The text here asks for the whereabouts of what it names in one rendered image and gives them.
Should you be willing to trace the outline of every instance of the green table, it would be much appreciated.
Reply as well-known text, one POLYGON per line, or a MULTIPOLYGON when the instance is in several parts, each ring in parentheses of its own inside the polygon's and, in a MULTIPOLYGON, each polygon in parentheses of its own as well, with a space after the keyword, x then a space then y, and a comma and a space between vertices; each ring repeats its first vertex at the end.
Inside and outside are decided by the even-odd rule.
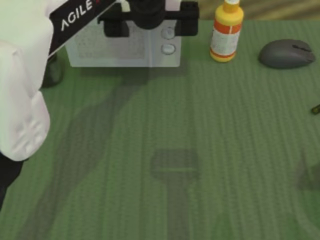
POLYGON ((59 53, 50 134, 9 189, 1 240, 320 239, 319 63, 257 61, 281 38, 319 54, 319 23, 247 21, 227 64, 211 28, 184 39, 180 68, 70 68, 59 53))

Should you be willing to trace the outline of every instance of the white bottle cap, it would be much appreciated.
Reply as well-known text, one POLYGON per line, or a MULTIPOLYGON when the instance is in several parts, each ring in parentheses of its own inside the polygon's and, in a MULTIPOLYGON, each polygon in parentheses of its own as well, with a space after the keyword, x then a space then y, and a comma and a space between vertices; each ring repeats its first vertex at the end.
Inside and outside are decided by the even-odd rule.
POLYGON ((238 4, 240 0, 225 0, 225 2, 230 5, 235 5, 238 4))

